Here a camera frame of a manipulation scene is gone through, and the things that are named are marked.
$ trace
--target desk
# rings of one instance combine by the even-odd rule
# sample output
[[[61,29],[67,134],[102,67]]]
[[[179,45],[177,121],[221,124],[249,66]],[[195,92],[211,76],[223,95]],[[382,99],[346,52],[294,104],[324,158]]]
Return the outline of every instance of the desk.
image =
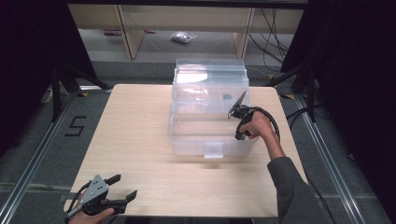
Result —
[[[243,158],[173,154],[166,135],[171,91],[170,85],[117,85],[71,191],[77,192],[95,174],[121,174],[107,198],[123,199],[137,189],[127,216],[277,217],[276,189],[262,140]],[[304,176],[276,90],[251,87],[250,95],[251,103],[273,115],[286,154]]]

